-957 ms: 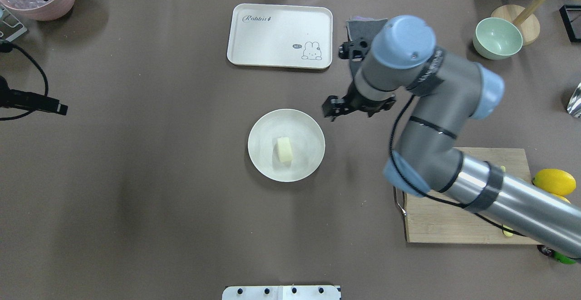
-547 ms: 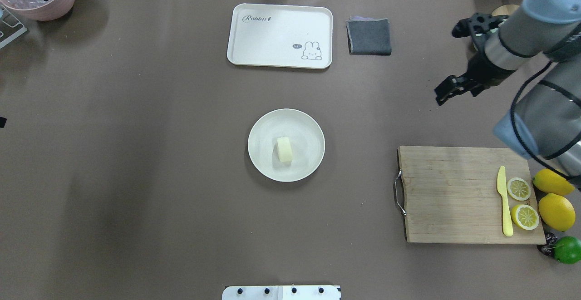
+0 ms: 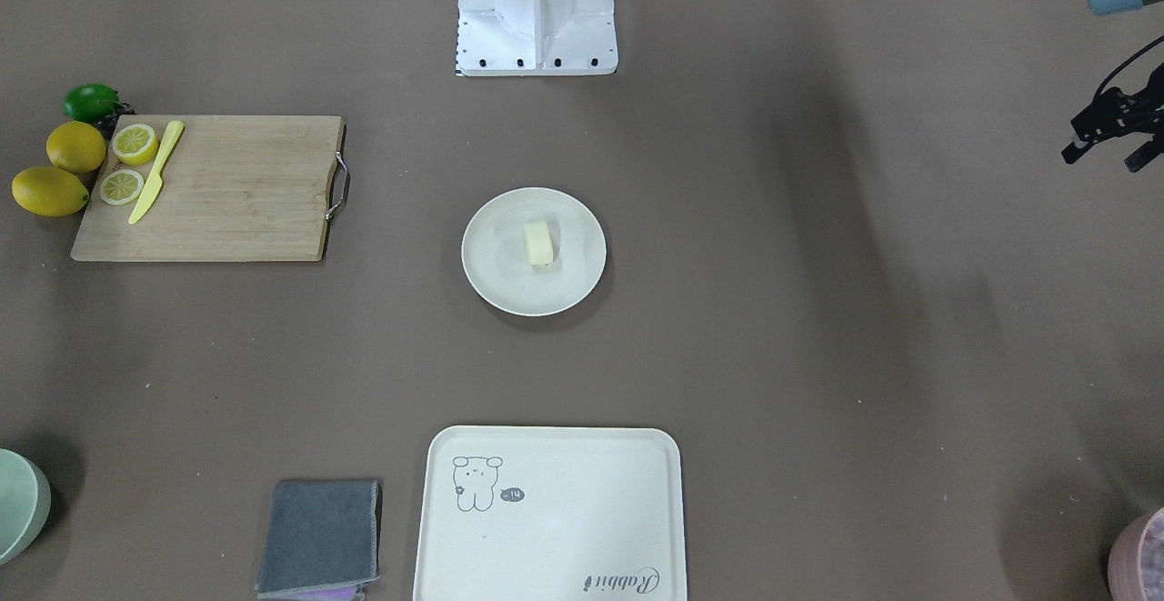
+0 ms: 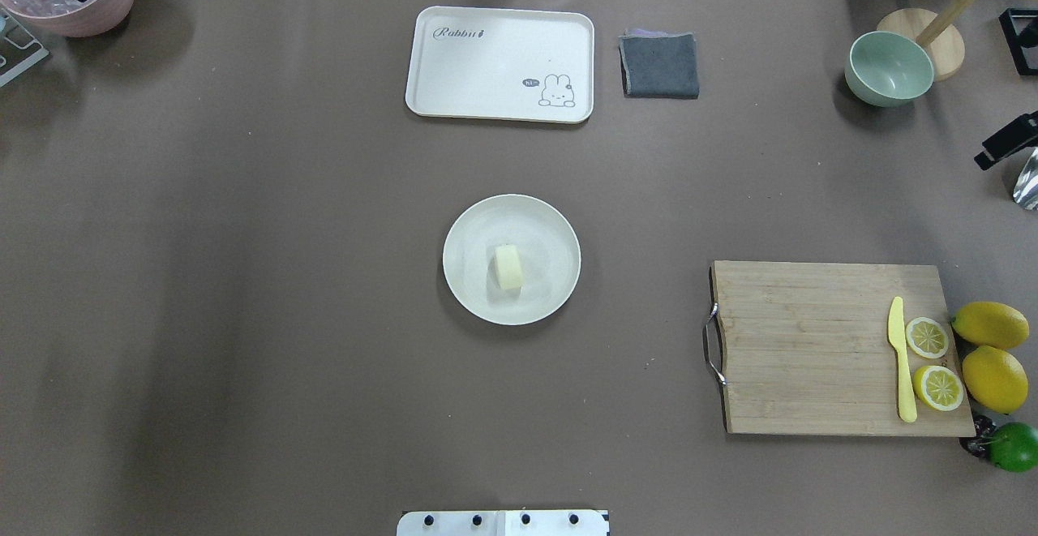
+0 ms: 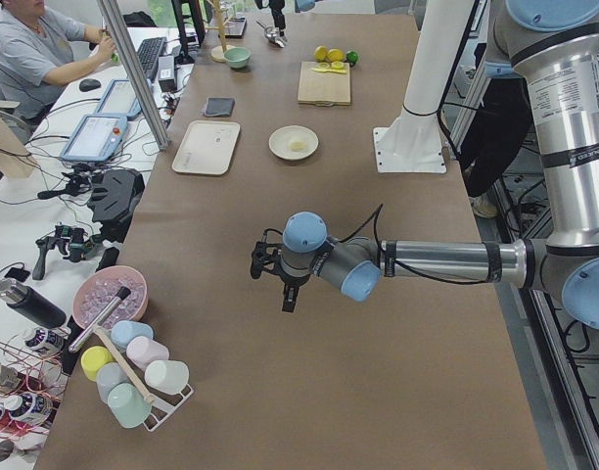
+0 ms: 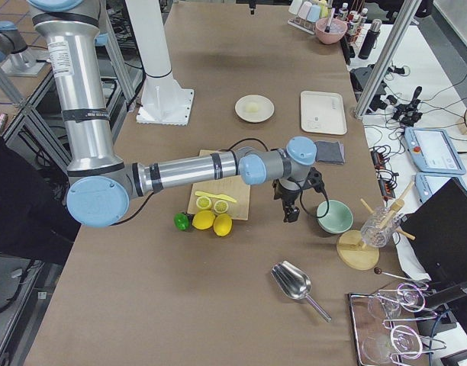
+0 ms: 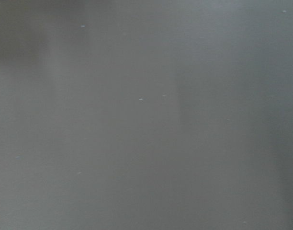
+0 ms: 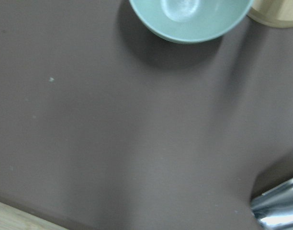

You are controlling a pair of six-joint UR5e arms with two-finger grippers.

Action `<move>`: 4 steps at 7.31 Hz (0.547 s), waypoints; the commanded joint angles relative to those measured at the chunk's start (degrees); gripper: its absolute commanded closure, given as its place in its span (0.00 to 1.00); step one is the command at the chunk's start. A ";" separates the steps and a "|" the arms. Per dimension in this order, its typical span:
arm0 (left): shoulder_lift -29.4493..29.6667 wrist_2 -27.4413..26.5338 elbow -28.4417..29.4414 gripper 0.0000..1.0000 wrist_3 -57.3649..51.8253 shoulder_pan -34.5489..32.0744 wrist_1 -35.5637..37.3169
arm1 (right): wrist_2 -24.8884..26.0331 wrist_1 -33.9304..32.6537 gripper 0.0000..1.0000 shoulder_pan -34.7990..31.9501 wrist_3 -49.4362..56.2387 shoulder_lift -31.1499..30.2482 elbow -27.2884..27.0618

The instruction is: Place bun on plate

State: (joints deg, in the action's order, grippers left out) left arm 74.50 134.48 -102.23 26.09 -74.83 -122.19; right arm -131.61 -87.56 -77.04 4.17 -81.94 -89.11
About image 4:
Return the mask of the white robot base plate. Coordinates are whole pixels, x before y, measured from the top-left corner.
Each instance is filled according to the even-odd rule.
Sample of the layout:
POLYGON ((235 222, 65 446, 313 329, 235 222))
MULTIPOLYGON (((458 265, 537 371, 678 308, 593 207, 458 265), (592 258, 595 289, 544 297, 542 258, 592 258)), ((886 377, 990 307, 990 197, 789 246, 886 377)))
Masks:
POLYGON ((411 511, 397 535, 609 535, 607 511, 594 509, 501 509, 411 511))

